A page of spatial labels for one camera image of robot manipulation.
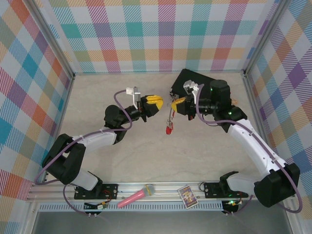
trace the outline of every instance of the plaid fabric backdrop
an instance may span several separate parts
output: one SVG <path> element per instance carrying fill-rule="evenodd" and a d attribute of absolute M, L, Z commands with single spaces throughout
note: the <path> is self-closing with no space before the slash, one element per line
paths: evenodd
<path fill-rule="evenodd" d="M 312 229 L 312 1 L 293 0 L 250 76 L 275 151 L 301 170 Z"/>
<path fill-rule="evenodd" d="M 13 234 L 54 142 L 69 78 L 21 0 L 0 0 L 0 233 Z"/>
<path fill-rule="evenodd" d="M 273 0 L 36 2 L 72 67 L 85 73 L 241 70 L 262 35 L 257 24 L 268 22 L 274 10 L 266 8 L 277 5 Z"/>

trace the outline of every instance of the toy microphone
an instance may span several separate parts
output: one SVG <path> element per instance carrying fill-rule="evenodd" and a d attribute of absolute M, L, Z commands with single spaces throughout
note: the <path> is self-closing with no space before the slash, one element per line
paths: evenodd
<path fill-rule="evenodd" d="M 136 200 L 139 200 L 143 197 L 146 196 L 152 196 L 155 193 L 155 189 L 154 186 L 151 184 L 146 184 L 145 187 L 143 187 L 143 189 L 141 189 L 140 191 L 136 192 L 135 194 L 133 194 L 132 196 L 128 197 L 127 199 L 121 201 L 120 203 L 117 204 L 118 208 L 122 208 Z"/>

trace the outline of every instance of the pink handle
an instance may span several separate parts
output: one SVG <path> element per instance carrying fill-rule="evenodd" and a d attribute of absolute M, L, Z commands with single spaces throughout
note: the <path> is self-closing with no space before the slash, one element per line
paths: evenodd
<path fill-rule="evenodd" d="M 132 196 L 128 197 L 127 199 L 124 199 L 123 201 L 121 201 L 120 203 L 117 204 L 118 208 L 122 208 L 136 200 L 139 200 L 141 198 L 145 197 L 145 194 L 143 192 L 143 190 L 141 189 L 140 191 L 138 191 L 137 193 L 133 194 Z"/>

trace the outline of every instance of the beige floor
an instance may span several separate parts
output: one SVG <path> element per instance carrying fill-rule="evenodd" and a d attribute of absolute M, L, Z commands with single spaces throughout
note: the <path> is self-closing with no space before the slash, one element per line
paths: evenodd
<path fill-rule="evenodd" d="M 165 134 L 170 108 L 169 89 L 175 74 L 132 74 L 78 76 L 74 83 L 61 133 L 86 134 L 104 125 L 105 108 L 114 104 L 113 94 L 137 86 L 142 95 L 160 95 L 164 106 L 146 123 L 134 122 L 124 140 L 85 155 L 83 168 L 103 181 L 205 181 L 218 180 L 232 170 L 258 175 L 253 162 L 220 127 L 208 127 L 196 117 L 176 115 L 174 131 Z M 207 74 L 226 80 L 232 98 L 254 123 L 240 74 Z M 120 102 L 131 105 L 131 96 L 121 94 Z"/>

